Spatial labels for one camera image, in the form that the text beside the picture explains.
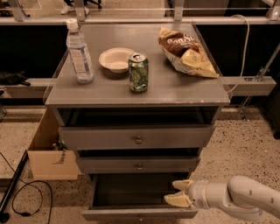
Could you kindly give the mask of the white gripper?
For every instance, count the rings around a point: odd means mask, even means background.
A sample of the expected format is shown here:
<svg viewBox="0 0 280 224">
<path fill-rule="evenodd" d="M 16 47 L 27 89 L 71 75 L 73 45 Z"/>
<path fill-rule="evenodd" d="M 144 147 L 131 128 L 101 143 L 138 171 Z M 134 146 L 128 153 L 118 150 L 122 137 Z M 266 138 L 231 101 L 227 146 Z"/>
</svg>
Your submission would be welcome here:
<svg viewBox="0 0 280 224">
<path fill-rule="evenodd" d="M 191 179 L 176 180 L 172 185 L 180 191 L 164 196 L 164 200 L 175 207 L 190 207 L 193 203 L 197 208 L 209 209 L 218 207 L 221 202 L 222 184 L 212 183 L 208 180 L 193 181 Z"/>
</svg>

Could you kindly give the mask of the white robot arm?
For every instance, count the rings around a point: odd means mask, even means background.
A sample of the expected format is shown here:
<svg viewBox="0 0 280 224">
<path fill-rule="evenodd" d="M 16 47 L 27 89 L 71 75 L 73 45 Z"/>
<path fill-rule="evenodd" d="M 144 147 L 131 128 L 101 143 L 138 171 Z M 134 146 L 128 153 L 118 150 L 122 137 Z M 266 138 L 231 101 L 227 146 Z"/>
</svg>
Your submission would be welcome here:
<svg viewBox="0 0 280 224">
<path fill-rule="evenodd" d="M 245 176 L 233 176 L 228 182 L 176 180 L 178 192 L 164 196 L 172 206 L 200 209 L 217 208 L 244 221 L 258 221 L 263 211 L 280 218 L 280 192 Z"/>
</svg>

